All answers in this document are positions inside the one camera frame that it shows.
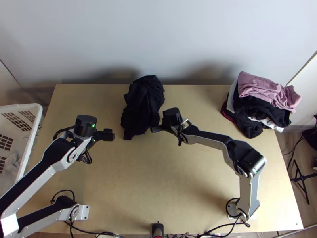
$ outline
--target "tabletop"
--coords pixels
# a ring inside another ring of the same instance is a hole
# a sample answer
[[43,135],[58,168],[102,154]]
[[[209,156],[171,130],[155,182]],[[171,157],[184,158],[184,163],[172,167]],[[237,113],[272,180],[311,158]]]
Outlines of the tabletop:
[[[166,234],[202,233],[231,223],[226,202],[239,197],[239,178],[224,162],[222,151],[199,144],[178,146],[166,132],[123,140],[120,126],[128,85],[57,85],[28,170],[38,163],[53,135],[75,123],[79,114],[97,118],[96,128],[112,128],[113,142],[98,142],[90,149],[92,164],[76,162],[56,173],[18,212],[25,215],[50,205],[59,190],[71,189],[76,201],[90,205],[89,218],[75,226],[88,231],[150,234],[160,221]],[[260,175],[260,207],[250,228],[233,232],[302,229],[302,221],[274,130],[247,139],[234,123],[220,114],[229,86],[164,85],[162,111],[178,107],[183,118],[200,130],[244,140],[267,158]],[[218,232],[225,233],[223,227]],[[69,233],[57,222],[42,232]]]

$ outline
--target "plastic basket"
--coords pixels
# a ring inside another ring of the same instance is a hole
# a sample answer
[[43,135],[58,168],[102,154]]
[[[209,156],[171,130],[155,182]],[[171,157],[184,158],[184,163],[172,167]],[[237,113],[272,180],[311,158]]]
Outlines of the plastic basket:
[[0,196],[24,175],[42,111],[37,103],[0,107]]

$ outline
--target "floor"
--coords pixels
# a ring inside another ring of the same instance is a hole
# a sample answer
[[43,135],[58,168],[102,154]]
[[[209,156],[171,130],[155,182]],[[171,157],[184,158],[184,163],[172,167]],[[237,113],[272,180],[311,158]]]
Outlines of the floor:
[[[277,139],[282,153],[289,152],[293,145],[300,138],[301,134],[295,133],[276,133]],[[290,155],[284,156],[285,163],[287,164]],[[317,151],[309,146],[309,144],[302,140],[296,147],[294,158],[297,161],[298,166],[301,169],[303,175],[308,175],[315,173],[316,171],[312,169],[314,161],[317,159]],[[290,167],[289,174],[293,177],[295,175],[295,168]],[[310,178],[305,181],[306,188],[308,190],[308,196],[310,198],[311,204],[306,203],[306,199],[303,193],[298,189],[298,187],[292,183],[294,194],[297,200],[298,208],[302,217],[304,227],[317,223],[317,203],[315,202],[315,197],[317,197],[317,177]],[[314,238],[316,237],[317,227],[288,236],[289,238]],[[74,235],[75,238],[93,238],[94,235]],[[258,233],[241,233],[232,234],[229,237],[241,237],[241,238],[272,238],[277,236],[277,232],[258,232]],[[35,233],[30,236],[31,238],[69,238],[69,234],[48,234],[48,233]],[[149,235],[142,236],[126,236],[126,238],[149,238]]]

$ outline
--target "black robot arm segment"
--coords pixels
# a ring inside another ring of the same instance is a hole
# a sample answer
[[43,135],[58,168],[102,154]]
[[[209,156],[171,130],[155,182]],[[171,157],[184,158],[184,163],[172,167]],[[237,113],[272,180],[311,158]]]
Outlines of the black robot arm segment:
[[56,221],[87,219],[89,206],[80,205],[67,196],[60,196],[53,205],[21,218],[17,218],[16,212],[56,172],[80,161],[82,154],[97,141],[114,139],[111,129],[97,131],[96,123],[95,117],[79,115],[75,126],[59,130],[54,136],[55,140],[45,150],[42,160],[0,197],[0,237],[27,237]]
[[228,206],[233,217],[242,215],[246,222],[259,207],[257,200],[259,173],[266,164],[266,158],[248,143],[233,140],[229,136],[201,131],[189,120],[183,120],[178,108],[163,112],[162,125],[152,128],[152,132],[167,131],[181,143],[199,143],[222,150],[226,162],[240,177],[240,198]]

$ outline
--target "white wall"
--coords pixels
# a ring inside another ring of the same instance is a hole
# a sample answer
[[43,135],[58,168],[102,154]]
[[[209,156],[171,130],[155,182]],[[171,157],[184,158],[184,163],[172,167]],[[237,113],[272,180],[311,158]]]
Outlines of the white wall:
[[0,106],[31,103],[34,100],[25,92],[0,62]]
[[317,114],[317,55],[293,78],[288,85],[303,98],[291,115],[292,125],[315,125]]
[[316,50],[316,9],[312,0],[2,0],[0,59],[23,84],[115,68],[216,84],[244,70],[285,85]]

